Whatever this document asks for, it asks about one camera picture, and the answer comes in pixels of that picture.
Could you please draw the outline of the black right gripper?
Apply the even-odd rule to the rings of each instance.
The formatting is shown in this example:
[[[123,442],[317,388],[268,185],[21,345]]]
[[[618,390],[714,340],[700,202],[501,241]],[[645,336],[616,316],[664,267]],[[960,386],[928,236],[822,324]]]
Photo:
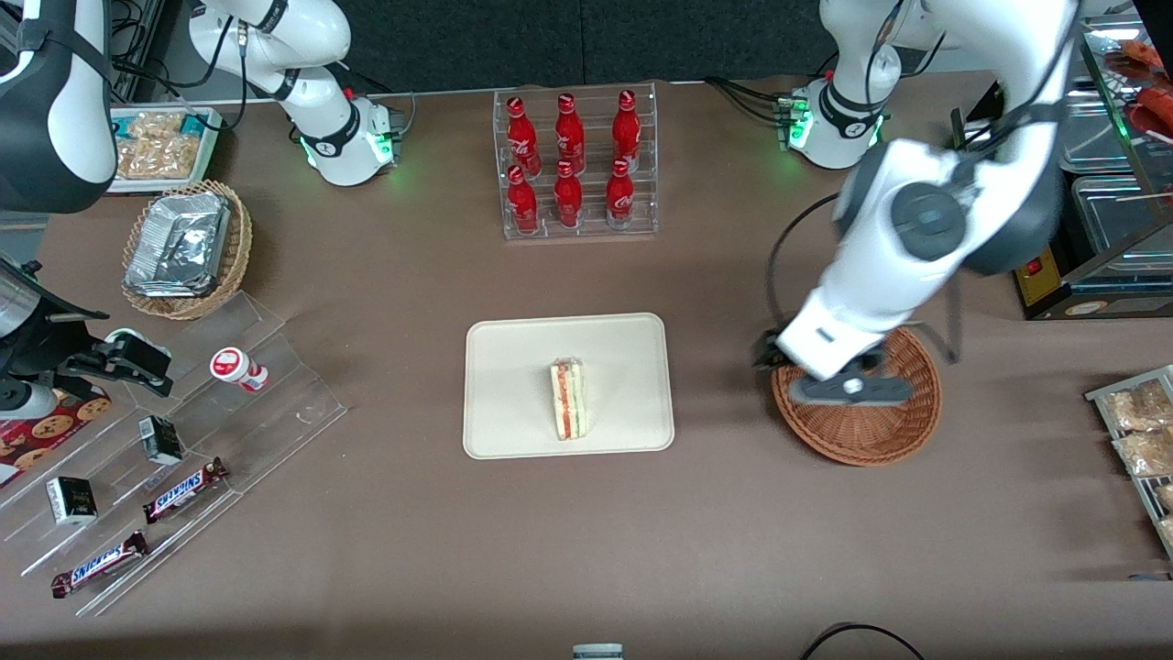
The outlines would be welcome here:
[[[50,383],[65,377],[93,377],[130,381],[156,396],[170,396],[172,379],[165,373],[141,369],[167,369],[172,354],[152,343],[136,329],[115,329],[104,339],[106,356],[96,347],[102,343],[89,334],[84,322],[109,319],[104,312],[21,312],[4,309],[4,386],[33,383],[48,376]]]

